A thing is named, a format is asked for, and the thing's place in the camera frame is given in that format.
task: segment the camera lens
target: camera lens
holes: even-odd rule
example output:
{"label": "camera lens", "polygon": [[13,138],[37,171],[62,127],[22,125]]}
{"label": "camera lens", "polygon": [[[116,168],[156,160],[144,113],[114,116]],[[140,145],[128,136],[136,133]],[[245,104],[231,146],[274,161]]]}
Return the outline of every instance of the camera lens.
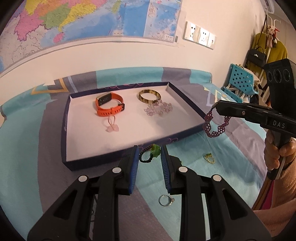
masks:
{"label": "camera lens", "polygon": [[267,73],[267,80],[272,81],[272,74],[270,72]]}
{"label": "camera lens", "polygon": [[287,82],[290,80],[290,72],[287,69],[284,70],[284,79]]}
{"label": "camera lens", "polygon": [[281,82],[281,73],[278,69],[274,71],[274,78],[277,83]]}

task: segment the light switch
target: light switch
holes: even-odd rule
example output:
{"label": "light switch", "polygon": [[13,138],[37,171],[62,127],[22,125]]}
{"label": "light switch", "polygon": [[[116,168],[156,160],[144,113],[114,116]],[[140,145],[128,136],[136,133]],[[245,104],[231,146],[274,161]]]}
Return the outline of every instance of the light switch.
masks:
{"label": "light switch", "polygon": [[200,33],[198,35],[197,43],[207,47],[207,42],[209,40],[210,32],[204,28],[200,28]]}
{"label": "light switch", "polygon": [[198,34],[200,32],[200,27],[191,23],[191,22],[186,22],[185,25],[185,32],[184,32],[184,39],[189,40],[192,42],[197,42],[198,39]]}
{"label": "light switch", "polygon": [[209,47],[210,49],[214,49],[216,46],[216,41],[217,37],[214,34],[210,33],[209,40],[207,42],[207,47]]}

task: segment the watch face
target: watch face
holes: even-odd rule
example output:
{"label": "watch face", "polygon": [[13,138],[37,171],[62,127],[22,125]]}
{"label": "watch face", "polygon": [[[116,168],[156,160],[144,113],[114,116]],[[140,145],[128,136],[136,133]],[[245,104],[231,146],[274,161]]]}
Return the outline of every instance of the watch face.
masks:
{"label": "watch face", "polygon": [[98,100],[99,106],[101,106],[112,99],[111,92],[104,93],[103,95],[98,96],[96,99]]}

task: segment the bed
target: bed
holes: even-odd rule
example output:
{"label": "bed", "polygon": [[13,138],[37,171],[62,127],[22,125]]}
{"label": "bed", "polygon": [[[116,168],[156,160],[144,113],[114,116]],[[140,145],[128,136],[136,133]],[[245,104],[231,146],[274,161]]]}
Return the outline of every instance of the bed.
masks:
{"label": "bed", "polygon": [[[117,162],[72,172],[61,161],[61,129],[68,95],[80,91],[131,83],[172,82],[204,113],[219,99],[233,101],[211,83],[208,72],[192,69],[141,67],[109,69],[55,80],[37,86],[0,107],[0,205],[26,240],[29,230],[61,193],[80,175],[94,177]],[[213,112],[213,128],[224,118]],[[252,207],[266,175],[263,159],[265,131],[257,124],[232,118],[226,132],[208,138],[193,134],[167,145],[170,155],[203,176],[221,175]],[[205,161],[212,153],[215,164]],[[131,196],[119,198],[121,240],[177,241],[180,232],[181,197],[169,207],[158,198],[166,194],[160,158],[139,163]]]}

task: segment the orange watch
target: orange watch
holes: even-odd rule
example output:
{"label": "orange watch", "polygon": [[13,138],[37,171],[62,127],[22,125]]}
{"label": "orange watch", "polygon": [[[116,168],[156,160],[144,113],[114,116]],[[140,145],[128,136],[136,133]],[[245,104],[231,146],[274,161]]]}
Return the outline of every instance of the orange watch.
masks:
{"label": "orange watch", "polygon": [[[116,100],[120,101],[120,104],[118,104],[118,106],[112,107],[110,109],[103,109],[100,107],[102,104],[105,104],[112,99],[116,99]],[[115,115],[115,114],[123,111],[124,107],[125,107],[125,104],[123,102],[123,98],[120,95],[112,93],[112,92],[104,93],[104,95],[98,96],[96,98],[96,108],[97,108],[96,112],[97,112],[98,116]]]}

